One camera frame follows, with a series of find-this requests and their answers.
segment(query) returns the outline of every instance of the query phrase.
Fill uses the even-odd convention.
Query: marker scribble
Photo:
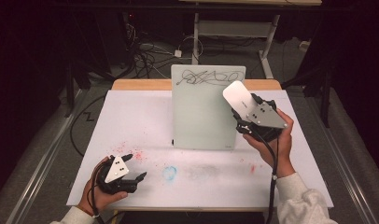
[[[228,86],[235,80],[242,81],[245,79],[245,73],[241,71],[202,71],[200,73],[194,73],[186,69],[181,76],[182,79],[176,83],[177,86],[183,81],[192,85],[208,83],[211,85]]]

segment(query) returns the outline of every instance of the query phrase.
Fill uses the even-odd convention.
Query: gray carpet
[[[242,64],[247,67],[248,77],[262,78],[260,66],[254,63],[257,59],[254,49],[259,48],[261,44],[262,42],[258,41],[253,44],[251,49],[246,47],[225,50],[218,56],[207,56],[207,53],[210,55],[213,53],[211,49],[202,57],[202,62]],[[275,78],[280,82],[295,76],[304,55],[298,51],[298,45],[298,40],[289,41],[287,44],[273,44],[270,64]],[[163,47],[168,50],[174,49],[169,46]],[[159,72],[153,71],[151,77],[162,78],[161,73],[169,77],[169,70],[170,66],[161,67]],[[83,102],[77,102],[78,104],[81,103],[77,105],[77,112],[98,97],[105,95],[110,88],[111,83],[98,80],[93,82],[91,89],[82,93]],[[343,224],[379,223],[379,171],[359,137],[355,125],[344,112],[339,97],[332,90],[329,113],[330,128],[325,129],[315,113],[319,99],[303,97],[301,87],[289,88],[288,96],[334,202],[335,207],[330,209],[330,217]],[[73,126],[73,139],[78,150],[82,153],[85,152],[89,144],[102,106],[103,99],[96,101],[85,111],[90,113],[79,114],[78,120]],[[37,165],[49,148],[54,136],[64,124],[65,109],[66,106],[63,104],[40,130],[39,134],[35,136],[16,170],[0,192],[0,223],[7,222]],[[69,134],[68,131],[64,134],[57,149],[56,158],[50,162],[48,175],[42,179],[41,188],[34,200],[30,201],[32,206],[24,216],[22,223],[50,223],[52,220],[60,220],[68,211],[69,208],[65,203],[82,160],[75,151]],[[361,189],[360,192],[366,199],[366,204],[354,203],[353,194],[350,191],[350,184],[353,181],[348,182],[345,179],[347,173],[344,172],[345,169],[341,168],[341,161],[337,160],[336,154],[334,154],[333,149],[336,147],[344,155],[350,175],[354,177],[355,183]],[[111,215],[111,212],[103,214],[105,220]],[[364,220],[365,217],[374,217],[375,220],[366,221]],[[276,216],[274,216],[273,223],[278,223]]]

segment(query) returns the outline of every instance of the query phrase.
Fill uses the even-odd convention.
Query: white sleeve
[[[329,218],[324,196],[316,189],[308,189],[297,173],[278,178],[280,202],[277,216],[280,224],[336,223]]]
[[[67,212],[62,221],[53,221],[50,224],[92,224],[93,221],[94,219],[90,215],[73,206]]]

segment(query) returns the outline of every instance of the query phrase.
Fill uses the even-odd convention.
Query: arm
[[[277,109],[277,114],[288,124],[288,127],[279,135],[278,141],[274,139],[269,143],[274,150],[274,154],[279,149],[276,172],[278,177],[276,186],[280,195],[280,203],[277,205],[279,222],[282,224],[336,223],[329,219],[329,212],[323,195],[316,189],[308,189],[295,172],[289,158],[292,145],[291,131],[294,121],[279,109]],[[260,152],[264,161],[271,167],[273,166],[274,161],[271,153],[262,142],[257,141],[249,134],[244,134],[244,139]]]
[[[108,158],[104,158],[99,164],[96,165],[98,167],[102,162],[107,161]],[[96,175],[96,168],[93,170],[92,176]],[[81,223],[81,224],[91,224],[93,223],[94,213],[93,207],[95,206],[99,212],[105,210],[105,208],[114,202],[117,202],[121,199],[128,197],[128,193],[125,191],[118,192],[116,194],[107,194],[102,192],[97,186],[94,187],[94,198],[95,204],[90,204],[91,202],[91,180],[88,180],[85,185],[84,191],[82,192],[82,198],[77,206],[71,207],[68,213],[60,222],[52,222],[51,224],[69,224],[69,223]]]

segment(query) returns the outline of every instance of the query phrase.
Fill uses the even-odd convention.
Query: blue smudge
[[[177,174],[177,169],[174,166],[169,166],[163,170],[162,174],[165,180],[173,181],[175,179],[175,175]]]

